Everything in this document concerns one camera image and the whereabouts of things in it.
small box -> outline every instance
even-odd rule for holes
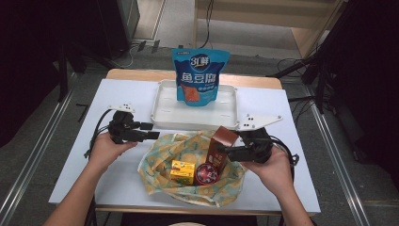
[[[208,154],[206,155],[206,162],[217,168],[218,175],[222,174],[222,170],[226,165],[227,154],[219,152],[217,145],[222,144],[226,147],[231,147],[236,139],[238,139],[238,135],[223,126],[220,126],[212,136]]]
[[[172,160],[170,180],[185,186],[192,186],[194,183],[195,168],[196,165],[194,163]]]

yellow cloth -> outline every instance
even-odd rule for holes
[[[169,134],[154,142],[141,160],[138,173],[151,195],[166,192],[171,197],[200,205],[225,206],[234,202],[242,190],[245,170],[238,162],[228,160],[219,180],[208,186],[183,186],[170,181],[173,159],[195,163],[205,162],[209,143],[215,131]]]

snack package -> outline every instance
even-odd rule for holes
[[[177,100],[205,106],[216,100],[219,75],[230,53],[214,49],[173,49]]]

white table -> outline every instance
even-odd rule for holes
[[[98,88],[86,119],[71,149],[71,153],[56,183],[50,203],[60,203],[79,176],[87,160],[83,154],[99,118],[109,105],[132,104],[136,110],[135,121],[151,122],[152,103],[158,83],[135,80],[104,79]],[[320,213],[319,203],[311,181],[308,165],[295,129],[287,96],[282,89],[259,89],[237,87],[238,116],[281,115],[282,121],[266,127],[269,135],[280,138],[300,157],[295,167],[295,189],[309,215]],[[102,126],[111,121],[111,111]],[[160,130],[161,136],[176,131]],[[103,175],[97,186],[95,197],[97,210],[147,213],[184,213],[218,215],[279,215],[279,204],[272,193],[261,183],[258,176],[248,171],[244,186],[237,200],[227,206],[216,208],[188,204],[172,199],[165,193],[148,195],[144,189],[137,166],[153,140],[146,140],[126,152]]]

brown package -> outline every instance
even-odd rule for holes
[[[217,144],[222,144],[226,147],[231,147],[236,139],[238,139],[238,135],[223,126],[220,126],[211,138],[206,162],[214,165],[219,175],[226,165],[227,154],[218,152],[216,146]]]

